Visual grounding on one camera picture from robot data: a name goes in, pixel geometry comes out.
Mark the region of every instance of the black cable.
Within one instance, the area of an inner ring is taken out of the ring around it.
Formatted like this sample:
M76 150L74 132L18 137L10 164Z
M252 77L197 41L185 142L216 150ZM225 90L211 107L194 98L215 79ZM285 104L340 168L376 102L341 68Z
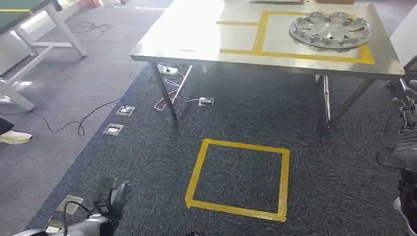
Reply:
M91 38L101 38L101 37L103 37L103 35L106 31L113 28L113 25L111 25L111 24L96 25L95 23L88 22L88 21L81 21L80 26L82 28L87 28L87 29L84 30L84 31L73 31L73 33L88 33L90 31L94 31L94 30L99 30L101 32L101 34L99 36L92 36L92 35L89 34L88 36L91 37Z
M103 197L102 194L100 194L100 196L98 196L98 200L97 200L96 204L93 206L93 208L89 211L89 214L87 215L87 218L89 218L92 215L92 213L97 209L98 205L100 205L100 203L102 201L102 197Z
M85 207L85 206L83 206L81 203L74 202L74 201L68 201L68 202L66 202L65 205L64 205L64 211L62 212L63 213L63 225L64 225L64 235L63 236L67 236L68 235L68 225L66 224L66 209L67 209L69 203L73 203L73 204L79 205L86 212L88 212L88 213L90 212L88 210L88 208Z
M381 166L385 167L385 168L396 169L396 170L402 169L401 167L387 166L387 165L381 163L381 161L379 160L379 156L381 155L381 153L383 153L385 151L388 151L388 150L392 151L392 150L394 150L394 148L386 148L386 149L383 149L383 150L377 152L377 154L375 155L375 160L377 161L377 163L380 164Z
M5 115L5 114L3 114L3 113L0 112L0 115L5 116L5 117L7 117L7 116L14 116L14 115L23 115L23 114L34 114L34 115L37 115L38 117L40 117L40 118L43 119L43 121L46 123L46 126L48 127L49 131L51 133L54 133L54 134L55 133L58 133L58 132L61 132L63 129L65 129L67 126L69 126L72 123L77 123L78 124L78 130L77 130L78 135L84 136L86 134L86 131L85 131L84 127L83 127L84 121L89 116L91 116L95 111L97 111L98 109L100 109L100 108L102 108L104 106L107 106L107 105L109 105L111 103L114 103L116 101L119 101L119 100L120 100L120 98L118 98L116 100L113 100L111 102L107 102L107 103L105 103L103 105L100 105L99 107L95 108L92 112L90 112L88 115L86 115L81 121L76 121L76 120L75 121L71 121L71 122L67 123L66 125L64 125L62 128L58 129L57 131L52 130L51 127L50 127L50 125L49 125L49 122L43 116L41 116L41 115L39 115L38 113L35 113L35 112L20 112L20 113L13 113L13 114L7 114L7 115Z

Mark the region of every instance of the stainless steel table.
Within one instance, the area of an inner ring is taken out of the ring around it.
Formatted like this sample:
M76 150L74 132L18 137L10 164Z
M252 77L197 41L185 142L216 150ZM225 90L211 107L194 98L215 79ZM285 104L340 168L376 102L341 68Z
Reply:
M297 17L313 11L341 11L365 18L372 27L370 41L348 51L319 50L299 43L289 35L288 28ZM182 32L184 26L189 30ZM169 98L158 62L227 64L314 74L323 84L326 127L334 125L376 79L395 80L404 74L374 6L361 3L276 5L245 0L176 0L130 56L151 64L173 119L177 118L173 106L177 98ZM365 78L333 116L328 99L329 75Z

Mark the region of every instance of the yellow tape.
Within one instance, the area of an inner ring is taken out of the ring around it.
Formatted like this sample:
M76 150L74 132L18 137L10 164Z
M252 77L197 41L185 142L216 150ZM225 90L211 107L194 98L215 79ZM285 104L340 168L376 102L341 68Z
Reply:
M369 50L368 44L359 46L360 57L363 60L362 63L374 64L374 57L372 56L371 50Z
M265 211L251 210L245 208L239 208L234 206L225 206L220 204L208 203L194 200L194 193L197 187L197 181L200 176L201 168L203 166L204 158L207 153L209 144L220 145L233 148L244 148L258 151L276 152L281 154L281 174L279 180L279 196L278 196L278 209L277 213L270 213ZM234 143L228 141L220 141L213 139L204 139L200 151L197 156L197 161L194 166L193 173L191 175L190 183L188 184L187 192L185 193L185 204L187 208L198 207L208 210L216 210L236 215L244 215L249 217L275 220L284 222L287 215L287 197L288 197L288 175L290 165L290 151L285 148L279 147L266 147L252 144Z
M253 44L254 52L261 52L264 47L265 34L267 32L268 13L262 12L259 19L258 32L256 33L255 43Z
M373 64L373 59L370 58L348 58L348 57L333 57L333 56L320 56L320 55L308 55L308 54L296 54L296 53L272 53L272 52L253 52L249 50L235 50L235 49L220 49L220 53L229 54L243 54L251 56L263 56L263 57L276 57L276 58L297 58L297 59L309 59L309 60L326 60L326 61L341 61L341 62L354 62Z
M268 17L269 15L307 15L305 12L289 12L289 11L263 11L259 22L232 22L232 21L218 21L220 25L239 25L239 26L258 26L255 42L253 44L252 51L249 50L235 50L235 49L220 49L220 53L228 54L241 54L252 56L264 56L264 57L277 57L277 58L297 58L308 60L324 60L324 61L340 61L340 62L353 62L363 64L374 64L374 58L367 44L360 46L360 58L349 57L334 57L334 56L321 56L321 55L308 55L308 54L296 54L296 53L275 53L275 52L263 52L263 46L265 36L267 33Z
M0 9L0 12L28 12L29 9Z
M285 221L285 219L280 218L278 214L269 213L265 211L259 211L259 210L250 210L250 209L245 209L245 208L225 206L225 205L201 202L201 201L196 201L196 200L192 201L192 206L207 209L207 210L216 210L216 211L225 212L229 214L244 215L244 216L255 217L255 218L260 218L260 219L265 219L265 220Z
M200 176L201 168L203 166L204 158L206 157L207 148L209 147L210 139L204 139L201 143L201 148L197 156L197 161L194 166L193 174L190 179L190 183L188 184L187 192L185 193L185 204L187 205L188 209L190 209L191 201L194 197L194 192L197 187L198 177Z
M229 25L229 26L258 26L258 22L240 22L240 21L217 21L218 25Z
M293 16L306 16L305 12L291 12L291 11L263 11L267 15L293 15Z

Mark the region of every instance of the yellow tape square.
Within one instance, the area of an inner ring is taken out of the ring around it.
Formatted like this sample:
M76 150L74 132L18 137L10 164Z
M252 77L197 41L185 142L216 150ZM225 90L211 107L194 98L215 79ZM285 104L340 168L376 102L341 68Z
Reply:
M234 206L225 206L220 204L208 203L203 201L194 200L194 192L197 187L198 178L200 176L201 168L206 157L207 149L209 145L219 145L233 148L243 148L257 151L276 152L281 154L281 173L279 179L279 196L278 196L278 209L277 213L270 213L259 210L251 210L245 208L239 208ZM213 139L203 139L200 147L200 151L197 156L197 161L194 166L193 173L191 175L190 183L188 184L187 192L185 194L185 204L187 208L198 207L208 210L216 210L236 215L244 215L255 218L261 218L266 220L275 220L285 222L287 216L287 196L288 196L288 175L290 165L290 151L281 147L266 147L252 144L234 143Z

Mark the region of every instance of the metal frame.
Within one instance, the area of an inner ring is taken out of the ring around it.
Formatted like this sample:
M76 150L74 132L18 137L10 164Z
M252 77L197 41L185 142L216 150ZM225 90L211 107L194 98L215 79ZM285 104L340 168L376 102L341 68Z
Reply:
M359 87L349 96L349 98L342 104L340 109L331 115L330 110L330 92L328 87L328 76L316 75L316 83L320 83L323 87L323 105L325 110L325 125L320 127L320 133L326 133L327 129L336 125L340 117L345 114L349 108L365 93L366 90L374 83L376 79L365 79Z
M168 93L167 89L165 87L162 75L159 72L158 63L150 62L150 65L151 65L152 71L155 75L156 82L157 82L159 88L162 91L162 99L154 106L154 108L157 109L158 111L163 111L165 109L165 107L167 106L168 109L170 110L172 118L177 119L177 114L175 113L174 105L176 104L176 102L179 98L179 95L181 94L182 89L184 88L185 82L187 81L188 75L190 74L190 71L191 71L193 66L189 65L188 70L187 70L186 74L184 75L183 80L182 80L180 86L178 87L178 89ZM169 98L169 95L172 94L173 92L176 92L174 97ZM165 105L162 107L162 109L157 108L156 106L159 105L162 102L165 102Z
M0 93L8 96L10 100L16 102L18 105L22 106L28 111L33 111L36 109L35 105L28 101L26 98L18 94L11 85L23 78L27 75L36 65L38 65L44 58L46 58L47 54L54 48L68 48L73 49L77 52L77 54L85 58L87 57L87 51L81 45L80 41L74 36L71 32L71 29L67 26L65 21L59 16L55 7L53 6L53 2L45 6L43 9L48 13L48 16L52 19L52 21L56 24L57 28L66 36L69 40L69 43L57 43L57 42L35 42L30 35L25 32L20 25L16 26L12 30L16 32L16 34L22 39L22 41L29 47L29 49L33 52L36 57L25 65L22 69L20 69L16 74L14 74L10 79L8 79L5 83L0 83ZM42 53L38 52L39 48L46 48Z
M150 65L152 67L153 73L156 78L156 82L158 83L159 88L161 89L163 99L161 101L164 101L166 106L169 108L171 116L174 120L177 119L177 114L174 109L174 105L176 100L179 98L179 95L181 93L181 90L185 84L185 81L188 77L188 74L191 70L191 67L189 67L181 86L179 87L178 91L175 94L174 98L170 98L169 94L167 92L167 89L165 88L164 81L162 79L162 76L158 69L158 64L156 62L150 62ZM321 84L321 87L323 88L323 105L325 110L325 119L324 119L324 126L320 127L320 133L324 134L329 128L332 128L336 125L336 123L339 121L341 116L345 114L349 108L362 96L365 91L368 90L368 88L375 82L376 79L368 78L365 79L359 87L352 93L352 95L343 103L342 107L334 113L334 115L331 115L331 109L330 109L330 91L328 86L328 76L327 75L316 75L316 83Z

